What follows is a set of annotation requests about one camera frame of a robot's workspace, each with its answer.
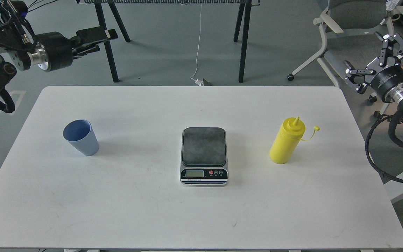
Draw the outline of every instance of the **plastic cup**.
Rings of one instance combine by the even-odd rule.
[[[63,137],[85,156],[92,156],[99,150],[99,143],[91,123],[75,120],[63,129]]]

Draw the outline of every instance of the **chair wheel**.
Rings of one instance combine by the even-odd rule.
[[[377,102],[377,96],[369,96],[368,97],[369,102],[374,103]]]

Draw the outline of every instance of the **power plug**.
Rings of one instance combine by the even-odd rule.
[[[195,80],[195,84],[197,84],[198,86],[212,86],[212,84],[205,79],[202,80],[197,79]]]

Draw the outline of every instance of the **black cable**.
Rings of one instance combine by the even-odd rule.
[[[30,7],[34,6],[35,3],[37,3],[37,1],[38,1],[38,0],[33,1],[27,8],[30,8]]]
[[[395,135],[396,127],[398,126],[401,117],[403,117],[403,107],[396,111],[396,113],[393,115],[390,126],[388,127],[388,136],[395,144],[403,148],[403,142]]]
[[[28,12],[34,11],[34,10],[36,10],[36,9],[38,9],[38,8],[41,8],[41,7],[45,6],[45,5],[49,5],[49,4],[51,4],[51,3],[53,3],[53,2],[57,2],[57,1],[58,1],[58,0],[53,0],[53,1],[49,2],[49,3],[45,3],[45,4],[43,4],[43,5],[38,6],[38,7],[35,8],[35,9],[29,10]]]
[[[366,153],[366,158],[368,159],[369,164],[374,168],[374,170],[376,170],[376,172],[378,172],[379,174],[381,174],[383,177],[387,177],[387,178],[389,178],[389,179],[391,179],[391,180],[393,180],[393,181],[403,183],[403,179],[397,178],[397,177],[395,177],[395,176],[393,176],[393,175],[391,175],[391,174],[388,174],[387,172],[381,170],[378,166],[376,166],[376,164],[374,163],[374,161],[371,159],[371,156],[369,155],[369,140],[371,139],[374,130],[377,128],[377,126],[378,126],[379,124],[381,124],[382,122],[384,122],[384,121],[386,121],[386,120],[388,120],[388,119],[390,119],[390,118],[392,118],[392,116],[386,116],[386,117],[384,117],[384,118],[382,117],[382,118],[380,118],[379,120],[377,120],[377,121],[371,126],[371,129],[370,129],[369,132],[368,132],[368,136],[367,136],[366,139],[365,139],[365,153]]]

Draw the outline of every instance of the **white cable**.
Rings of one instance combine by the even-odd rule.
[[[197,57],[195,58],[195,64],[196,64],[196,67],[195,67],[195,72],[194,72],[194,74],[190,77],[193,81],[197,81],[197,80],[195,80],[194,78],[192,78],[192,77],[194,77],[195,76],[195,74],[197,73],[197,70],[198,70],[198,52],[200,51],[200,38],[202,37],[202,4],[200,4],[200,33],[199,33],[199,35],[198,35],[198,48],[197,48]]]

